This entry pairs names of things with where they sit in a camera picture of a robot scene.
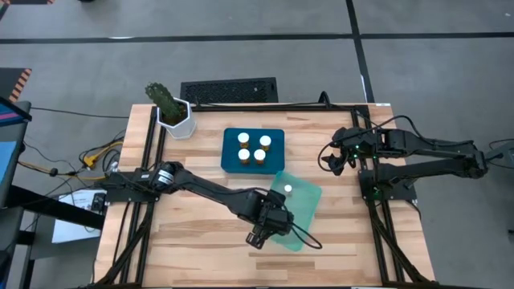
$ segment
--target cactus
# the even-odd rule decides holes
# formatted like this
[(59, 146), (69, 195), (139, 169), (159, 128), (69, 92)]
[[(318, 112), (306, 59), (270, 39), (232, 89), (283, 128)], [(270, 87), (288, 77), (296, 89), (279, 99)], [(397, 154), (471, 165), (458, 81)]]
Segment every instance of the cactus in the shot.
[(186, 112), (171, 96), (168, 88), (160, 83), (149, 83), (145, 88), (146, 95), (161, 109), (162, 119), (175, 125), (184, 119)]

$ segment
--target butcher block tabletop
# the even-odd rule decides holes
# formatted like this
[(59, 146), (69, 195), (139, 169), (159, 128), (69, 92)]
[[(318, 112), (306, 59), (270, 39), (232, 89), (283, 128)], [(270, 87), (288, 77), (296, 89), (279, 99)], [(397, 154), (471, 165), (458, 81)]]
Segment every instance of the butcher block tabletop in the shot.
[[(381, 123), (393, 116), (390, 106), (367, 104), (371, 120)], [(141, 165), (151, 104), (133, 105), (120, 157), (120, 170)], [(269, 287), (269, 286), (380, 286), (380, 273), (368, 209), (361, 199), (358, 168), (341, 176), (321, 170), (319, 151), (341, 127), (352, 127), (349, 112), (194, 112), (198, 126), (189, 140), (174, 140), (166, 133), (163, 161), (180, 161), (186, 169), (232, 189), (269, 188), (274, 175), (225, 173), (221, 166), (225, 128), (279, 128), (285, 131), (285, 171), (322, 188), (310, 232), (322, 250), (304, 246), (286, 249), (267, 240), (262, 250), (246, 244), (253, 225), (236, 218), (214, 201), (180, 191), (163, 194), (155, 205), (143, 287)], [(394, 122), (386, 128), (394, 128)], [(150, 164), (157, 150), (159, 124), (153, 138)], [(403, 159), (381, 160), (405, 164)], [(102, 278), (112, 265), (116, 240), (126, 203), (108, 207), (95, 277)], [(390, 207), (398, 245), (429, 279), (434, 278), (418, 213), (405, 201)], [(129, 232), (128, 208), (119, 253)], [(145, 207), (141, 207), (141, 216)], [(390, 279), (394, 266), (384, 243)], [(128, 281), (133, 282), (139, 247), (134, 250)]]

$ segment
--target gray floor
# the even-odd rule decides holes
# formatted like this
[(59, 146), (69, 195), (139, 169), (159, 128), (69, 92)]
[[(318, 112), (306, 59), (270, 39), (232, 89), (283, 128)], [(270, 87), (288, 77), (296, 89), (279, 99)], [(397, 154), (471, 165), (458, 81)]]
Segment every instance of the gray floor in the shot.
[[(362, 33), (514, 31), (513, 1), (354, 2)], [(51, 6), (12, 6), (0, 22), (0, 39), (350, 31), (345, 2), (336, 0), (57, 0)], [(514, 39), (363, 43), (376, 101), (411, 116), (426, 136), (474, 139), (481, 149), (514, 136), (508, 121)], [(364, 101), (352, 40), (0, 45), (0, 56), (0, 67), (33, 69), (22, 100), (80, 112), (128, 115), (131, 104), (148, 103), (143, 87), (149, 81), (161, 81), (178, 95), (182, 81), (270, 76), (277, 78), (283, 102), (313, 101), (322, 90), (334, 102)], [(77, 153), (126, 125), (48, 112), (33, 116), (27, 142), (74, 164)], [(30, 150), (22, 159), (48, 165)], [(19, 169), (14, 183), (47, 192), (59, 180)], [(478, 181), (424, 179), (416, 188), (438, 281), (512, 287), (512, 171), (492, 168)], [(23, 253), (19, 246), (9, 288), (17, 287)], [(64, 253), (36, 263), (33, 288), (89, 281), (95, 251)]]

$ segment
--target white hexagonal pot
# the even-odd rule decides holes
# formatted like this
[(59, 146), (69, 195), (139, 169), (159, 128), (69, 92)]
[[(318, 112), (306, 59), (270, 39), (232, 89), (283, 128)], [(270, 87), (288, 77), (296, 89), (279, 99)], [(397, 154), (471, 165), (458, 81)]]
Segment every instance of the white hexagonal pot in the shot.
[(157, 122), (166, 128), (172, 138), (175, 140), (186, 140), (193, 135), (196, 129), (196, 120), (194, 119), (193, 112), (191, 111), (191, 105), (185, 100), (174, 98), (175, 101), (184, 104), (187, 107), (187, 117), (178, 124), (169, 125), (162, 121), (161, 109), (157, 107)]

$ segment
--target potted cactus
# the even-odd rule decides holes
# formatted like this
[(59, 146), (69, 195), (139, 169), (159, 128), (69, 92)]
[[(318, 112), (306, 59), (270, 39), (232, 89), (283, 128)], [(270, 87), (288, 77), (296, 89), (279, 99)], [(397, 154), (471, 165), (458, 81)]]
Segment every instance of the potted cactus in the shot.
[(168, 88), (160, 83), (150, 83), (146, 95), (157, 105), (157, 122), (168, 130), (175, 140), (191, 137), (196, 129), (196, 120), (190, 103), (171, 96)]

